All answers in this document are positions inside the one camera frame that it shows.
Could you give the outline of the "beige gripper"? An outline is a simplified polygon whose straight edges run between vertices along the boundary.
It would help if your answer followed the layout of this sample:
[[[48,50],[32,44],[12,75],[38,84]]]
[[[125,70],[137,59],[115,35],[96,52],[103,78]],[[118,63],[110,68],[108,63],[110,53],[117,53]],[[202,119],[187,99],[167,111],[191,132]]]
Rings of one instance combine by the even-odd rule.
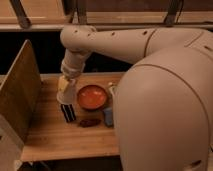
[[[61,65],[61,71],[68,79],[77,78],[82,72],[81,69],[71,68],[65,64]],[[58,80],[58,90],[60,92],[66,92],[69,89],[69,81],[64,76],[60,76]]]

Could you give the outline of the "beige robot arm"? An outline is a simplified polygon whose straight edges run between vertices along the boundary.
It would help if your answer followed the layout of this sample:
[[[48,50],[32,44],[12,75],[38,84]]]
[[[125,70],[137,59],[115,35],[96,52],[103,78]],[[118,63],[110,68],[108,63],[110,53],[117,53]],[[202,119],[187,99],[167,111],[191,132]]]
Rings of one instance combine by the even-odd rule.
[[[124,171],[207,171],[213,142],[213,33],[68,25],[57,99],[70,104],[93,52],[130,63],[113,97]]]

